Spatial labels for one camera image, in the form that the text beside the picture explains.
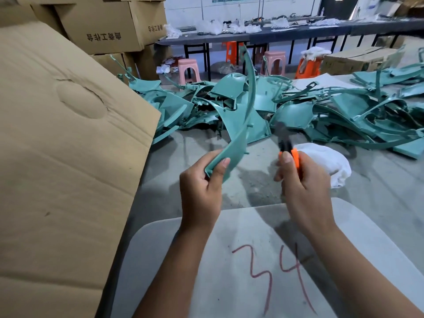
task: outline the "long table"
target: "long table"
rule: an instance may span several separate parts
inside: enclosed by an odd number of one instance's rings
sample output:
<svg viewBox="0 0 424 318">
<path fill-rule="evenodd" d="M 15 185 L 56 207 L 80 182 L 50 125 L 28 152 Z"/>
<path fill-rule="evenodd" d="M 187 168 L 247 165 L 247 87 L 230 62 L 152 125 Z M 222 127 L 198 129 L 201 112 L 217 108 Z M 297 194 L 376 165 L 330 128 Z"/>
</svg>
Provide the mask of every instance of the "long table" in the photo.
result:
<svg viewBox="0 0 424 318">
<path fill-rule="evenodd" d="M 210 60 L 209 60 L 209 43 L 221 42 L 244 42 L 250 45 L 263 45 L 272 42 L 292 41 L 289 61 L 293 55 L 293 48 L 295 40 L 309 39 L 308 47 L 315 46 L 320 42 L 333 42 L 331 51 L 334 51 L 337 38 L 344 36 L 341 51 L 346 43 L 347 36 L 361 36 L 358 42 L 358 47 L 361 45 L 364 35 L 375 34 L 373 45 L 377 42 L 379 36 L 395 35 L 391 44 L 394 45 L 398 35 L 413 35 L 418 32 L 424 31 L 424 19 L 410 18 L 410 19 L 391 19 L 377 22 L 361 22 L 361 21 L 345 21 L 335 26 L 321 26 L 319 28 L 311 29 L 310 25 L 301 25 L 294 30 L 272 32 L 270 27 L 263 27 L 261 32 L 258 33 L 238 33 L 238 34 L 220 34 L 218 36 L 212 35 L 197 35 L 196 33 L 183 33 L 183 35 L 176 39 L 162 38 L 156 43 L 165 46 L 184 45 L 186 58 L 190 53 L 203 53 L 205 58 L 205 68 L 208 71 L 208 78 L 210 80 Z M 318 40 L 318 38 L 333 37 L 332 39 Z M 190 52 L 189 47 L 203 47 L 203 50 Z"/>
</svg>

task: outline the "person's right hand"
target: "person's right hand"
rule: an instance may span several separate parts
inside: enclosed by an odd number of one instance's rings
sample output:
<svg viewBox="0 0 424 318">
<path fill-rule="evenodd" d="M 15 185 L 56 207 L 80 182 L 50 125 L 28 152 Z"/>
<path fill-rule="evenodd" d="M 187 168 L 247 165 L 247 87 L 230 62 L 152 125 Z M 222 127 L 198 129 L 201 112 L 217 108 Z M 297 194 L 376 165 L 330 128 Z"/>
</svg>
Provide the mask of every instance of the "person's right hand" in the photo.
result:
<svg viewBox="0 0 424 318">
<path fill-rule="evenodd" d="M 274 181 L 282 182 L 290 217 L 308 238 L 337 228 L 330 198 L 330 175 L 307 154 L 299 152 L 301 179 L 292 155 L 284 152 Z"/>
</svg>

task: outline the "hand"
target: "hand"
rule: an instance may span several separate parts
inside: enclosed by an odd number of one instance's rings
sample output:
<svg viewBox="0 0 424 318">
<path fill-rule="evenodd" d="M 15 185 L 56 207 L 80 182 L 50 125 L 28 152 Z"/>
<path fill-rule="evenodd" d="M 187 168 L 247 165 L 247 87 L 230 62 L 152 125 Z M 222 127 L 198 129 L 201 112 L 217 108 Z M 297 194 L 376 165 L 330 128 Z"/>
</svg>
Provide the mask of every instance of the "hand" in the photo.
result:
<svg viewBox="0 0 424 318">
<path fill-rule="evenodd" d="M 202 156 L 180 175 L 180 192 L 183 208 L 182 229 L 204 227 L 213 229 L 222 204 L 222 180 L 230 159 L 218 163 L 208 179 L 205 167 L 220 153 L 214 150 Z"/>
<path fill-rule="evenodd" d="M 308 238 L 337 228 L 330 198 L 330 175 L 307 154 L 299 152 L 301 180 L 289 152 L 282 155 L 274 181 L 282 179 L 290 217 Z"/>
</svg>

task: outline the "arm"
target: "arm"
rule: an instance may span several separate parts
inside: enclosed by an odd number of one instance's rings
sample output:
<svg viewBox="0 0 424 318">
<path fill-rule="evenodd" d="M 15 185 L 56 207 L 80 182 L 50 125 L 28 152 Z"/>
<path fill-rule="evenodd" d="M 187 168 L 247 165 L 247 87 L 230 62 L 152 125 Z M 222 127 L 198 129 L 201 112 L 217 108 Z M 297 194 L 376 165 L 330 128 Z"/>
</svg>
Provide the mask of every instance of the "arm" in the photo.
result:
<svg viewBox="0 0 424 318">
<path fill-rule="evenodd" d="M 215 167 L 209 181 L 204 172 L 218 154 L 204 155 L 180 175 L 181 226 L 133 318 L 188 316 L 203 250 L 221 211 L 221 186 L 229 159 Z"/>
<path fill-rule="evenodd" d="M 309 239 L 337 288 L 360 317 L 424 318 L 424 314 L 353 246 L 337 227 L 330 176 L 300 152 L 301 180 L 290 154 L 283 154 L 274 180 L 282 182 L 290 217 Z"/>
</svg>

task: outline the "forearm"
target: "forearm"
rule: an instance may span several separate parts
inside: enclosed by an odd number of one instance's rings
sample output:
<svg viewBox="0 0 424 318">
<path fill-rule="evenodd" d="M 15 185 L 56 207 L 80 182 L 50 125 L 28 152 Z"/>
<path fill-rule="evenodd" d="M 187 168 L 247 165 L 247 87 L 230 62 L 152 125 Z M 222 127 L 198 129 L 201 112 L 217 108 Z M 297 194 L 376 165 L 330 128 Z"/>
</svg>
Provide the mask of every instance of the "forearm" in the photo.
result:
<svg viewBox="0 0 424 318">
<path fill-rule="evenodd" d="M 180 229 L 133 318 L 188 316 L 194 282 L 211 231 Z"/>
<path fill-rule="evenodd" d="M 360 317 L 424 317 L 340 229 L 324 235 L 311 235 L 310 241 L 337 288 Z"/>
</svg>

